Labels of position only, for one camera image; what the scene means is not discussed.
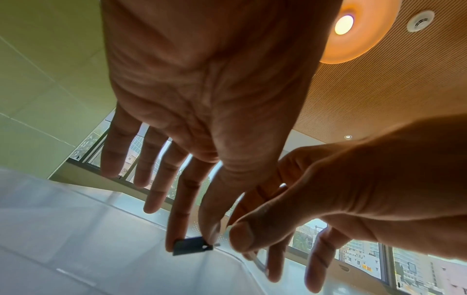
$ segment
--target green tile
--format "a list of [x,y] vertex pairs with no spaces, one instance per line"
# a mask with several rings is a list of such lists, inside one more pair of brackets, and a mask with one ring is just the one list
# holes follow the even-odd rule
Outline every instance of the green tile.
[[2,0],[0,35],[55,80],[103,47],[98,0]]
[[0,117],[0,166],[47,178],[73,147],[14,120]]
[[0,113],[11,115],[51,87],[53,81],[0,40]]
[[115,108],[117,101],[108,79],[104,50],[59,83],[86,107],[102,114],[101,119]]
[[77,146],[105,116],[87,108],[56,85],[12,118]]

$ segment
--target round orange light fixture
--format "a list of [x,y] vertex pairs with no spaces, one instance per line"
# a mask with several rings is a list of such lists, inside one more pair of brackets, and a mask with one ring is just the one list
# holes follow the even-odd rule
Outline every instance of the round orange light fixture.
[[344,0],[321,62],[339,64],[364,54],[392,27],[401,0]]

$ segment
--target black object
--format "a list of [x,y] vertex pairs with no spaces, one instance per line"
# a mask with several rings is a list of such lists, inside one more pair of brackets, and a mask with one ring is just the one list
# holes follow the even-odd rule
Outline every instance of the black object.
[[203,237],[189,238],[175,242],[173,256],[200,253],[213,249],[214,246],[206,243]]

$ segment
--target recessed spotlight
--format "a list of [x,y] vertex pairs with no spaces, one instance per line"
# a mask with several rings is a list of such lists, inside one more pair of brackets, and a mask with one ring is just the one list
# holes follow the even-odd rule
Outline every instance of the recessed spotlight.
[[341,17],[336,22],[336,26],[334,27],[334,31],[338,35],[343,35],[343,34],[349,32],[353,25],[354,25],[354,18],[352,16],[346,15],[346,16]]

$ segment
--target hand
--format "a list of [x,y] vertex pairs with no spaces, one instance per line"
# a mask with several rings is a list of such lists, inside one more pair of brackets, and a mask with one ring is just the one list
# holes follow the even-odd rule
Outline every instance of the hand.
[[[295,228],[328,223],[305,283],[318,292],[336,250],[351,239],[467,260],[467,115],[405,125],[357,142],[300,148],[245,194],[230,224],[232,247],[269,247],[269,279],[281,276]],[[275,198],[282,183],[288,189]]]
[[141,122],[148,123],[135,185],[155,212],[189,153],[167,230],[185,237],[200,184],[216,162],[199,210],[204,238],[238,196],[270,175],[303,105],[341,0],[102,0],[108,66],[118,104],[101,160],[117,176]]

